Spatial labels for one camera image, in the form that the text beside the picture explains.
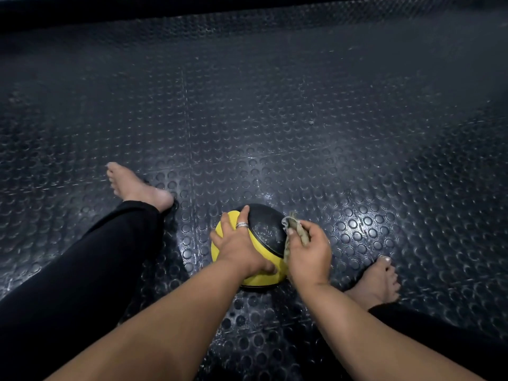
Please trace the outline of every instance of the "leg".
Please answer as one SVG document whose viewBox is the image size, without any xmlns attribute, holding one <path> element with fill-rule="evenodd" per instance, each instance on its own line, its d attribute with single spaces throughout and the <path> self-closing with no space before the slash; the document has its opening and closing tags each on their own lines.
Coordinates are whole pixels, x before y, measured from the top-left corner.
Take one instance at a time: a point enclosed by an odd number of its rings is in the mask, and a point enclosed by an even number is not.
<svg viewBox="0 0 508 381">
<path fill-rule="evenodd" d="M 480 377 L 488 381 L 506 378 L 503 359 L 508 357 L 508 346 L 393 303 L 399 297 L 399 288 L 395 268 L 390 266 L 386 269 L 376 262 L 346 294 L 392 329 Z"/>
<path fill-rule="evenodd" d="M 5 379 L 43 379 L 112 330 L 142 262 L 162 241 L 170 193 L 108 165 L 124 202 L 62 256 L 0 302 L 0 368 Z"/>
</svg>

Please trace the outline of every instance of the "textured floor mat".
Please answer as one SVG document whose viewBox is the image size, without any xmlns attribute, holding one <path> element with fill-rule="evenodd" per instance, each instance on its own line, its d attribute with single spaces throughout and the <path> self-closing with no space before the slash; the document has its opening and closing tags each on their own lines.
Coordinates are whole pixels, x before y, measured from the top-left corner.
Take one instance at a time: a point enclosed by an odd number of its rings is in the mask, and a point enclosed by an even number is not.
<svg viewBox="0 0 508 381">
<path fill-rule="evenodd" d="M 210 263 L 222 211 L 264 203 L 321 224 L 339 288 L 390 255 L 404 304 L 506 340 L 508 9 L 440 2 L 0 37 L 1 294 L 117 205 L 104 167 L 115 160 L 177 198 L 125 318 Z M 327 365 L 283 283 L 238 292 L 198 377 L 299 379 Z"/>
</svg>

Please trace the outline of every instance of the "black pants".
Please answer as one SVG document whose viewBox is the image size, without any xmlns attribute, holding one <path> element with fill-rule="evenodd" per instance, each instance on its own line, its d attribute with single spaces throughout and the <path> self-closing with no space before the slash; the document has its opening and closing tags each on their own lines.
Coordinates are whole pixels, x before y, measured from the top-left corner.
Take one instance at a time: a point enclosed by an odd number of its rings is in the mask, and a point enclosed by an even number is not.
<svg viewBox="0 0 508 381">
<path fill-rule="evenodd" d="M 155 207 L 123 202 L 0 301 L 0 377 L 41 380 L 111 331 L 162 232 Z M 370 313 L 487 380 L 506 378 L 508 348 L 501 342 L 397 304 Z"/>
</svg>

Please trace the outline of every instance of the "ball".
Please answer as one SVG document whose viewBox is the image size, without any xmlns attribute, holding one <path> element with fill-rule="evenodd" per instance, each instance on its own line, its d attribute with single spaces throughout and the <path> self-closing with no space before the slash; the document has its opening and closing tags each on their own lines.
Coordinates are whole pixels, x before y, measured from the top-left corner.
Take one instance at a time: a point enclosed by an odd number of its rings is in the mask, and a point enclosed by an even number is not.
<svg viewBox="0 0 508 381">
<path fill-rule="evenodd" d="M 283 229 L 282 220 L 284 215 L 277 210 L 260 204 L 249 204 L 249 235 L 252 244 L 259 253 L 266 259 L 273 262 L 277 268 L 276 274 L 258 274 L 247 278 L 243 283 L 243 288 L 267 288 L 272 287 L 283 281 L 288 274 L 288 266 L 284 263 L 284 245 L 286 233 Z M 229 220 L 233 229 L 236 228 L 236 222 L 243 207 L 228 212 Z M 220 222 L 215 231 L 219 236 L 223 236 Z M 217 260 L 220 252 L 217 246 L 212 242 L 211 254 L 213 262 Z"/>
</svg>

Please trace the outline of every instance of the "bare foot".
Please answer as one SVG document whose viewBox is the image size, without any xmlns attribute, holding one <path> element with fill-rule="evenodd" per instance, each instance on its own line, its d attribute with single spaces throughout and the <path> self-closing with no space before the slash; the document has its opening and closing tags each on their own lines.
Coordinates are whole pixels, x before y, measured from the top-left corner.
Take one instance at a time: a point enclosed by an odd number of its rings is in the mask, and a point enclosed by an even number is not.
<svg viewBox="0 0 508 381">
<path fill-rule="evenodd" d="M 400 283 L 397 282 L 395 267 L 387 256 L 380 256 L 376 263 L 369 267 L 358 283 L 345 294 L 365 310 L 383 303 L 395 302 Z"/>
<path fill-rule="evenodd" d="M 149 186 L 134 172 L 118 163 L 107 164 L 109 181 L 114 194 L 124 201 L 140 201 L 154 206 L 159 212 L 169 209 L 175 201 L 170 192 Z"/>
</svg>

